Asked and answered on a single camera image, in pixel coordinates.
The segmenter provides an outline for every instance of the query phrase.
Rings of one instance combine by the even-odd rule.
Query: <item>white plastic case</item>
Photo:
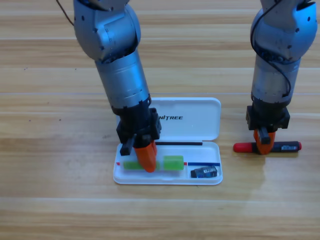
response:
[[[221,103],[209,97],[159,97],[152,98],[151,108],[160,116],[162,130],[156,142],[184,142],[193,145],[157,145],[156,161],[164,156],[183,156],[184,169],[180,171],[127,170],[124,161],[138,161],[134,150],[129,156],[121,156],[121,144],[117,147],[113,179],[127,185],[217,185],[223,180],[219,146],[212,142],[219,136]],[[214,165],[217,176],[191,178],[191,171]]]

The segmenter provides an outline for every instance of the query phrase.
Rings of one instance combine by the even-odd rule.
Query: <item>green block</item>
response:
[[[165,171],[181,171],[184,167],[183,156],[164,156],[163,168]]]
[[[144,169],[137,161],[124,161],[123,168],[125,170],[141,170]]]
[[[138,161],[124,161],[123,168],[125,170],[143,170],[144,169]],[[156,170],[160,169],[158,162],[155,163],[155,169]]]

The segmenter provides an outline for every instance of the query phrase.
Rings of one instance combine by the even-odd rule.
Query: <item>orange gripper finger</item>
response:
[[[269,132],[268,135],[270,137],[270,144],[262,144],[259,139],[258,130],[254,130],[253,136],[256,142],[256,146],[261,155],[269,154],[274,147],[276,132]]]
[[[134,150],[138,158],[138,162],[144,168],[144,170],[146,170],[148,173],[153,173],[156,170],[156,143],[153,141],[146,147],[135,148]]]

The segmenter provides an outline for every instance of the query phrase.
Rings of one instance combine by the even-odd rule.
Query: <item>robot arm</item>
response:
[[[316,3],[310,0],[261,0],[251,28],[256,52],[246,120],[260,153],[273,147],[278,128],[288,128],[290,104],[302,56],[317,33]]]
[[[138,53],[140,24],[129,0],[73,0],[74,30],[83,51],[95,61],[114,114],[121,155],[134,148],[147,172],[156,168],[161,124]]]

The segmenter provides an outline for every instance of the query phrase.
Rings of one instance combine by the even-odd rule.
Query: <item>red marker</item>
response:
[[[271,153],[297,153],[302,149],[299,141],[278,141],[274,142]],[[255,142],[236,143],[233,146],[236,153],[259,153]]]

